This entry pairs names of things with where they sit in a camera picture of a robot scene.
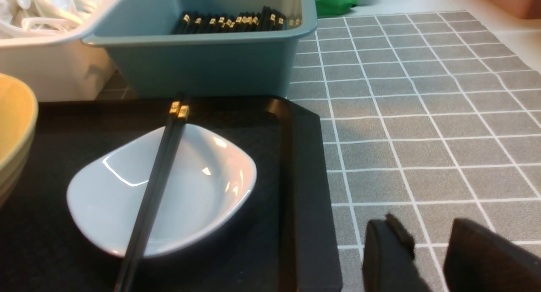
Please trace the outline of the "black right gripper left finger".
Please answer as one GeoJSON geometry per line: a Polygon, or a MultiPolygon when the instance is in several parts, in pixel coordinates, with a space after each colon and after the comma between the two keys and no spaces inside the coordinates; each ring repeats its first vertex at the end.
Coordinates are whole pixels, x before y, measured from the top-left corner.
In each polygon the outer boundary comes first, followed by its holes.
{"type": "Polygon", "coordinates": [[[430,292],[414,263],[414,246],[414,237],[395,215],[371,219],[363,252],[365,291],[430,292]]]}

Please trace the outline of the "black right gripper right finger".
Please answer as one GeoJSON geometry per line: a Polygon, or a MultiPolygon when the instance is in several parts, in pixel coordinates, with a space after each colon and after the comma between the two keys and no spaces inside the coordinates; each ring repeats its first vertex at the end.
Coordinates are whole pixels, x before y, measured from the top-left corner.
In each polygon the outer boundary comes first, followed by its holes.
{"type": "Polygon", "coordinates": [[[453,221],[444,276],[450,292],[539,292],[540,257],[467,218],[453,221]]]}

